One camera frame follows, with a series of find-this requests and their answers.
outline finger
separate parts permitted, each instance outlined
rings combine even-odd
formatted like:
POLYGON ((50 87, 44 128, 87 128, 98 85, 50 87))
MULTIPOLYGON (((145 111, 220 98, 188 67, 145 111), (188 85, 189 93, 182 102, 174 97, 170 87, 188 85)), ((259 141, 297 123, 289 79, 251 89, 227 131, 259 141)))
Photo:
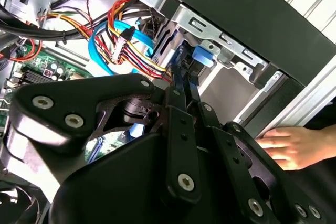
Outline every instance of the finger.
POLYGON ((281 147, 281 148, 266 148, 264 149, 267 154, 273 159, 285 159, 291 160, 291 157, 288 155, 288 148, 281 147))
POLYGON ((275 162, 277 162, 277 164, 283 170, 296 170, 297 169, 297 166, 293 162, 290 162, 288 160, 279 159, 279 160, 275 160, 275 162))
POLYGON ((289 146, 289 137, 269 137, 257 139, 257 143, 262 148, 279 148, 289 146))
POLYGON ((264 138, 267 137, 280 137, 280 136, 290 136, 294 127, 284 127, 284 128, 275 128, 264 134, 264 138))

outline capacitor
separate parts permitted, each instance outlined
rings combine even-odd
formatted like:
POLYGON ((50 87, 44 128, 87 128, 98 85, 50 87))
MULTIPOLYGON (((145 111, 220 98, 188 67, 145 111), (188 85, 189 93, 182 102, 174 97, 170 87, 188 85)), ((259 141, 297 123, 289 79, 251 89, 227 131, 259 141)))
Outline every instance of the capacitor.
POLYGON ((60 77, 58 78, 58 81, 65 81, 66 78, 67 78, 66 76, 60 76, 60 77))
POLYGON ((53 76, 51 76, 51 79, 53 81, 57 81, 57 79, 59 78, 59 74, 55 73, 53 76))
POLYGON ((63 74, 64 73, 64 69, 63 68, 58 68, 58 69, 56 69, 56 72, 58 74, 63 74))
POLYGON ((56 70, 56 69, 57 69, 57 64, 56 64, 56 63, 52 63, 52 64, 50 65, 50 68, 51 68, 52 70, 56 70))

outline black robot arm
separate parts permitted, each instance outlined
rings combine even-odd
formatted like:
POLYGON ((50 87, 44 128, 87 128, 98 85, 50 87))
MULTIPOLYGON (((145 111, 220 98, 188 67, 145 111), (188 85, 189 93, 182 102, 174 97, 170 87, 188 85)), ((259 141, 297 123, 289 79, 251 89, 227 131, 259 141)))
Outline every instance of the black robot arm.
POLYGON ((10 120, 1 160, 52 201, 52 224, 327 223, 179 68, 165 90, 139 74, 24 86, 10 120), (134 123, 144 135, 85 165, 89 140, 134 123))

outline cable connector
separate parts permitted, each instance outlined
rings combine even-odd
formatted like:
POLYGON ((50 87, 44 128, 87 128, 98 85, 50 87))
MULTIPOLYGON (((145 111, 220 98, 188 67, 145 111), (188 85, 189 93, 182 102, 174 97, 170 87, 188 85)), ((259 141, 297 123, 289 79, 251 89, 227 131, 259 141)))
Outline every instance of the cable connector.
POLYGON ((121 34, 120 37, 124 38, 126 41, 131 41, 133 35, 135 33, 135 27, 131 26, 130 28, 125 29, 121 34))
POLYGON ((119 61, 121 57, 121 51, 124 48, 127 41, 130 41, 133 38, 135 32, 135 27, 132 26, 130 28, 125 29, 118 38, 116 46, 114 48, 114 52, 112 55, 112 60, 119 61))

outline screw head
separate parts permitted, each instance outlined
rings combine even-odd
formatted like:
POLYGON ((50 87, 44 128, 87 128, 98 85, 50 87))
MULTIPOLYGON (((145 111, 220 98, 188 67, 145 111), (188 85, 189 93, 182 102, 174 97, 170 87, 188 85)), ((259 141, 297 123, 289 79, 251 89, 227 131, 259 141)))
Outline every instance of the screw head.
POLYGON ((27 51, 27 48, 25 46, 20 46, 20 51, 22 52, 26 52, 27 51))
POLYGON ((174 90, 174 93, 177 94, 177 95, 181 95, 181 93, 179 92, 179 90, 174 90))
POLYGON ((295 204, 295 208, 296 208, 297 212, 299 212, 299 214, 301 214, 301 216, 303 216, 305 218, 307 217, 307 213, 303 209, 303 207, 301 207, 299 204, 295 204))
POLYGON ((39 95, 33 98, 33 105, 39 109, 47 110, 54 106, 54 102, 49 97, 39 95))
POLYGON ((65 123, 71 128, 81 128, 84 125, 84 119, 75 114, 67 115, 65 117, 65 123))
POLYGON ((257 216, 262 217, 264 215, 264 211, 256 199, 249 199, 248 205, 252 212, 254 212, 257 216))
POLYGON ((211 111, 211 110, 212 110, 212 108, 211 108, 208 104, 205 104, 205 105, 204 105, 204 108, 205 108, 207 111, 211 111))
POLYGON ((141 81, 141 84, 144 85, 145 87, 149 87, 150 84, 147 81, 141 81))
POLYGON ((237 132, 241 132, 241 129, 239 128, 238 125, 234 124, 234 125, 233 125, 233 128, 235 129, 235 131, 237 131, 237 132))
POLYGON ((318 219, 321 219, 321 215, 320 213, 316 210, 315 207, 309 205, 309 210, 311 211, 311 213, 318 219))
POLYGON ((181 173, 177 178, 178 184, 185 190, 185 191, 192 191, 195 188, 195 184, 193 179, 185 173, 181 173))

